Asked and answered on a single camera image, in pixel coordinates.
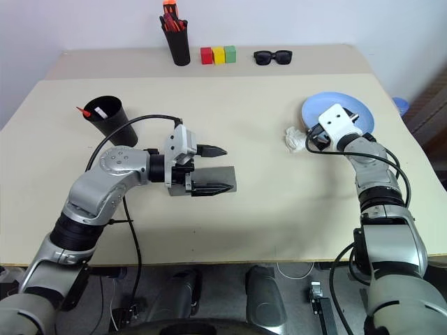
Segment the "sunglasses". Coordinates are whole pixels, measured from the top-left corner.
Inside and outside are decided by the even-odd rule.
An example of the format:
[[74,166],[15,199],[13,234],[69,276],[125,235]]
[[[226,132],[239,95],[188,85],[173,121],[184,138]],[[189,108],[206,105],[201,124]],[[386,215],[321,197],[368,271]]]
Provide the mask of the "sunglasses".
[[256,51],[253,53],[253,57],[258,65],[268,65],[272,59],[276,60],[278,64],[286,65],[292,61],[292,52],[290,50]]

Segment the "white bracket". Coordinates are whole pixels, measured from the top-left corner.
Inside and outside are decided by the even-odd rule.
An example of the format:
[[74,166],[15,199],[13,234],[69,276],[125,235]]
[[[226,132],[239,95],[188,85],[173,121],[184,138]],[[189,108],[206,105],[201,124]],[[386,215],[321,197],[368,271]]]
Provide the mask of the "white bracket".
[[331,148],[337,150],[337,144],[342,137],[348,134],[363,135],[363,132],[354,126],[351,118],[343,107],[336,103],[318,117],[318,122],[330,138]]

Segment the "wire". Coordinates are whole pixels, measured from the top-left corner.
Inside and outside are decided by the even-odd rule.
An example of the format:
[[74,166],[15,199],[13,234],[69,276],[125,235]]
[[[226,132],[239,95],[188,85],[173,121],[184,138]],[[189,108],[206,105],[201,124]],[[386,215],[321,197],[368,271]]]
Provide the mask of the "wire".
[[104,144],[113,137],[116,133],[118,133],[120,130],[126,128],[127,126],[130,126],[131,124],[134,124],[135,122],[146,120],[146,119],[167,119],[167,120],[173,120],[175,124],[181,124],[182,119],[178,117],[172,117],[170,115],[162,115],[162,114],[150,114],[150,115],[143,115],[142,117],[136,117],[135,119],[130,120],[129,122],[126,122],[122,126],[116,128],[113,132],[111,132],[109,135],[107,135],[96,147],[96,149],[93,151],[93,153],[90,156],[89,162],[87,164],[87,167],[85,168],[85,172],[91,169],[91,166],[93,165],[93,162],[96,158],[96,156],[99,154],[99,151],[104,147]]
[[286,277],[286,278],[294,279],[294,280],[296,280],[296,281],[298,281],[298,280],[300,280],[300,279],[304,279],[304,278],[306,278],[308,275],[310,275],[310,273],[311,273],[312,270],[314,269],[314,266],[315,266],[315,262],[312,262],[312,265],[310,266],[310,269],[309,269],[305,274],[303,274],[303,275],[300,276],[300,277],[290,277],[290,276],[287,276],[283,271],[281,271],[281,269],[279,268],[279,263],[277,262],[277,268],[278,268],[279,273],[282,274],[282,275],[283,275],[284,277]]
[[[132,119],[128,122],[126,122],[125,124],[123,124],[122,126],[116,128],[113,132],[111,132],[109,135],[107,135],[99,144],[98,146],[95,148],[95,150],[93,151],[93,153],[90,156],[89,162],[87,163],[87,166],[85,168],[85,172],[90,170],[93,162],[95,160],[95,158],[98,156],[99,151],[104,147],[104,144],[113,137],[113,135],[115,135],[116,133],[118,133],[119,131],[121,131],[122,129],[126,128],[127,126],[130,126],[131,124],[134,124],[135,122],[141,121],[141,120],[146,120],[146,119],[167,119],[167,120],[172,120],[174,121],[175,125],[178,124],[182,124],[182,119],[178,118],[178,117],[172,117],[170,115],[162,115],[162,114],[149,114],[149,115],[143,115],[141,117],[136,117],[135,119]],[[127,203],[126,203],[126,197],[123,197],[123,205],[124,205],[124,211],[126,212],[126,219],[127,222],[129,223],[129,227],[131,229],[132,232],[132,237],[133,237],[133,243],[135,244],[135,249],[137,252],[137,259],[138,259],[138,266],[137,266],[137,275],[135,278],[135,283],[133,284],[133,289],[132,289],[132,294],[131,294],[131,300],[130,300],[130,304],[129,304],[129,308],[128,310],[131,311],[133,308],[133,303],[135,300],[135,294],[138,288],[138,284],[140,282],[140,277],[141,277],[141,267],[142,267],[142,259],[141,259],[141,251],[140,251],[140,244],[138,243],[138,238],[137,235],[135,233],[135,228],[133,227],[133,223],[132,223],[132,219],[131,219],[131,215],[129,213],[129,209],[127,208]]]
[[[387,153],[388,155],[390,155],[390,156],[393,158],[393,160],[396,162],[396,165],[400,168],[400,162],[399,162],[399,160],[397,159],[396,155],[394,155],[394,154],[391,152],[391,150],[388,150],[388,149],[386,149],[386,148],[385,148],[385,151],[386,151],[386,153]],[[400,176],[399,171],[396,171],[396,179],[399,179],[399,176]]]
[[353,261],[354,261],[354,248],[352,248],[351,254],[349,255],[349,263],[348,263],[349,272],[351,272],[352,277],[354,277],[354,279],[357,280],[359,283],[369,286],[369,283],[367,281],[364,281],[363,279],[361,279],[354,271]]
[[95,327],[91,330],[89,335],[92,335],[96,329],[98,328],[99,324],[101,323],[101,320],[103,319],[104,314],[104,288],[103,288],[103,277],[99,276],[99,285],[101,287],[101,314],[99,315],[98,322],[96,322]]
[[345,253],[347,253],[349,251],[349,249],[354,247],[354,243],[349,244],[345,249],[343,249],[343,251],[337,256],[337,258],[335,258],[334,262],[332,263],[332,266],[330,268],[329,271],[329,290],[330,290],[330,296],[332,297],[332,300],[334,301],[334,306],[335,309],[337,309],[338,315],[340,317],[340,320],[342,321],[344,328],[346,329],[346,332],[348,333],[348,335],[354,335],[351,328],[348,325],[348,322],[346,321],[346,318],[344,317],[343,311],[340,308],[340,305],[338,303],[337,300],[337,296],[335,295],[335,290],[334,290],[334,273],[335,273],[335,268],[337,267],[337,264],[339,263],[339,261],[341,260],[341,258],[344,256]]
[[112,295],[112,299],[110,300],[109,311],[110,311],[110,318],[112,319],[113,327],[115,327],[115,330],[118,332],[118,326],[117,326],[117,323],[115,322],[115,318],[113,317],[113,313],[112,313],[113,299],[115,298],[116,291],[117,291],[117,282],[115,279],[113,279],[113,295]]
[[129,213],[129,209],[127,208],[126,197],[123,197],[123,205],[124,205],[124,211],[126,212],[126,218],[127,218],[127,221],[129,222],[129,227],[130,227],[131,232],[132,232],[133,243],[135,244],[135,249],[136,249],[136,252],[137,252],[137,259],[138,259],[137,275],[136,275],[136,278],[135,278],[135,283],[133,284],[131,300],[130,300],[130,303],[129,303],[129,311],[131,311],[131,309],[133,308],[133,303],[135,301],[135,294],[137,292],[138,284],[140,282],[142,260],[141,260],[140,244],[138,243],[137,234],[135,233],[135,228],[134,228],[132,220],[131,220],[131,215]]
[[394,164],[392,161],[389,161],[388,159],[382,158],[380,156],[364,154],[364,153],[361,153],[361,152],[348,152],[348,151],[340,152],[340,151],[317,151],[317,150],[312,150],[309,147],[309,139],[310,139],[310,134],[307,134],[307,136],[306,136],[306,149],[307,149],[307,151],[312,152],[313,154],[368,157],[368,158],[373,158],[373,159],[376,159],[378,161],[384,162],[384,163],[388,164],[389,166],[395,168],[396,171],[398,171],[402,175],[402,178],[404,179],[404,182],[405,182],[405,188],[406,188],[405,207],[408,207],[410,205],[410,200],[411,200],[410,181],[408,180],[408,177],[406,176],[404,171],[402,171],[402,169],[399,166],[397,166],[396,164]]

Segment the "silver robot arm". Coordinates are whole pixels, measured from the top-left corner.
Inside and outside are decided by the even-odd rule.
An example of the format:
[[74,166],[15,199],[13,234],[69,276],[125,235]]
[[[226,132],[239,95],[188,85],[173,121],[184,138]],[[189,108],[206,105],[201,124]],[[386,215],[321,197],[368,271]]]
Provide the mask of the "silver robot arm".
[[[369,134],[362,137],[340,105],[319,120],[333,149],[386,158]],[[445,334],[447,303],[423,280],[427,251],[402,200],[389,165],[373,158],[346,156],[356,171],[361,228],[354,231],[356,262],[371,274],[366,334]]]
[[98,164],[71,187],[56,225],[28,267],[19,292],[0,301],[0,334],[53,334],[54,318],[73,291],[87,284],[88,266],[96,242],[110,222],[122,198],[134,186],[164,182],[170,188],[182,184],[192,195],[214,195],[232,188],[213,183],[194,188],[190,172],[193,157],[226,154],[218,147],[196,144],[195,135],[182,124],[165,142],[165,154],[157,150],[113,147]]

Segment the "blue plate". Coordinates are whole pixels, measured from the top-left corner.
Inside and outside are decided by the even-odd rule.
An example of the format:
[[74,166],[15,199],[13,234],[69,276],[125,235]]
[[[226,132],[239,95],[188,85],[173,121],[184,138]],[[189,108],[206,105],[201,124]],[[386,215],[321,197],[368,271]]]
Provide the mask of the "blue plate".
[[338,92],[321,92],[310,96],[302,104],[301,117],[306,128],[310,129],[318,123],[318,117],[329,107],[339,103],[342,107],[358,114],[358,119],[354,123],[364,133],[372,133],[374,130],[374,117],[362,102],[352,96]]

